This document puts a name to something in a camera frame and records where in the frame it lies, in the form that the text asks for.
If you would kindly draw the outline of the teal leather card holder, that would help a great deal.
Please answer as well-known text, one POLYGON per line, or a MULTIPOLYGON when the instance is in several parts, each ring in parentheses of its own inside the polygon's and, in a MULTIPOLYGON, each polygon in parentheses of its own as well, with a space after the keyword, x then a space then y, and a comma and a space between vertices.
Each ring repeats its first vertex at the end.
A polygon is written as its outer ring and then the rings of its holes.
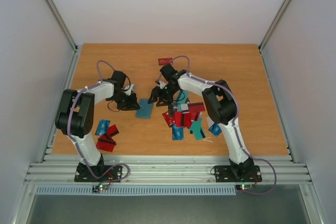
POLYGON ((153 103, 149 103, 148 99, 140 99, 139 109, 136 111, 135 117, 138 119, 149 120, 153 110, 153 103))

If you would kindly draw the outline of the red card black stripe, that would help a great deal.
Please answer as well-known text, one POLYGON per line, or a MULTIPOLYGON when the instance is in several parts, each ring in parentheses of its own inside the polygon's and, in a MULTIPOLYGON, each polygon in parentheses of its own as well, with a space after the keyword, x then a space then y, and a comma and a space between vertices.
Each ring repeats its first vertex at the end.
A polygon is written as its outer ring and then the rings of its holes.
POLYGON ((203 112, 205 111, 205 106, 203 102, 188 103, 189 113, 203 112))

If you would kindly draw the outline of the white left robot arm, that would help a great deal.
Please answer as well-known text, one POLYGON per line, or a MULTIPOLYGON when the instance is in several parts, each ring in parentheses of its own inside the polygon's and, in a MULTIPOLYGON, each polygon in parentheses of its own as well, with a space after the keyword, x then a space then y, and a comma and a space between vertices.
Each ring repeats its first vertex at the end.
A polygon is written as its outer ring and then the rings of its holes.
POLYGON ((55 126, 72 141, 81 163, 89 166, 87 175, 94 181, 105 177, 106 168, 99 164, 101 153, 93 142, 92 127, 94 107, 103 100, 117 104, 121 111, 135 111, 140 108, 132 84, 124 87, 128 76, 114 71, 111 78, 81 90, 63 91, 55 118, 55 126))

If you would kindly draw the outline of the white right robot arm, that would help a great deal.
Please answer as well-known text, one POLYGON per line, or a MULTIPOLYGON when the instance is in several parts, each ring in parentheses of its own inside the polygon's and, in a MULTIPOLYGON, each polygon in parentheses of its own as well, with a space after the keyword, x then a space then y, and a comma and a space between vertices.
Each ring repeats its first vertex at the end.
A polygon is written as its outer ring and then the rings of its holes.
POLYGON ((184 69, 177 71, 169 63, 160 69, 160 74, 166 81, 156 81, 148 103, 171 104, 175 93, 182 90, 202 97, 208 116, 224 135, 233 177, 243 180, 249 176, 254 161, 240 131, 238 102, 226 81, 209 81, 184 69))

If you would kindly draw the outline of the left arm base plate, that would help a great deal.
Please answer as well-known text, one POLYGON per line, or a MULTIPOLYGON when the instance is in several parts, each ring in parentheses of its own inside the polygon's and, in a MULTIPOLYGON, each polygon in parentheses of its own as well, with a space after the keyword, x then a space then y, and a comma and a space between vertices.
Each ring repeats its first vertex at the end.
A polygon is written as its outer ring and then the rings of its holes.
POLYGON ((124 175, 124 172, 127 171, 125 168, 118 165, 105 174, 109 167, 110 166, 107 165, 91 166, 90 168, 95 175, 93 176, 86 165, 79 163, 75 171, 74 181, 78 183, 96 183, 110 179, 118 180, 124 175))

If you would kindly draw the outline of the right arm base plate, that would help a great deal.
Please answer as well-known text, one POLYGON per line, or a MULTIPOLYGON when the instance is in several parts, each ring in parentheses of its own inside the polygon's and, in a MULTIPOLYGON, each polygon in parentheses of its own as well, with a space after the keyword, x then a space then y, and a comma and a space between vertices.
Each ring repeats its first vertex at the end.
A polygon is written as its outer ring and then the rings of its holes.
POLYGON ((217 165, 211 170, 217 183, 243 183, 262 182, 259 166, 254 165, 246 173, 235 172, 229 165, 217 165))

